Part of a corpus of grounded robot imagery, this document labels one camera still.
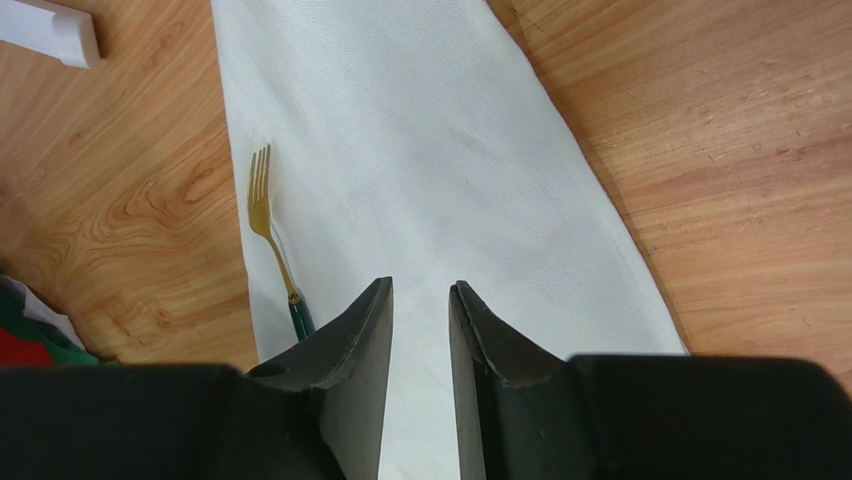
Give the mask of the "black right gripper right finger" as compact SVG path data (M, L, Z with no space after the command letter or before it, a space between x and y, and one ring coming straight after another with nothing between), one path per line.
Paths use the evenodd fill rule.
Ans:
M585 478L586 428L568 363L465 281L450 288L449 326L462 478Z

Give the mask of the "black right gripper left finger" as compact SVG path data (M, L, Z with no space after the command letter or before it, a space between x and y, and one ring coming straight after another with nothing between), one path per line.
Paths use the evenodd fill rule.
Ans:
M299 413L345 479L378 477L393 311L393 281L377 278L334 320L249 372L307 396Z

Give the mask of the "white cloth napkin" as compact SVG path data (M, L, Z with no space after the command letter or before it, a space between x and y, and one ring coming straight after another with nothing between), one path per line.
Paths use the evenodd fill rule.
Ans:
M448 294L468 282L552 354L684 354L616 208L483 1L215 1L258 357L295 343L248 222L271 150L275 239L317 325L391 277L382 479L460 475Z

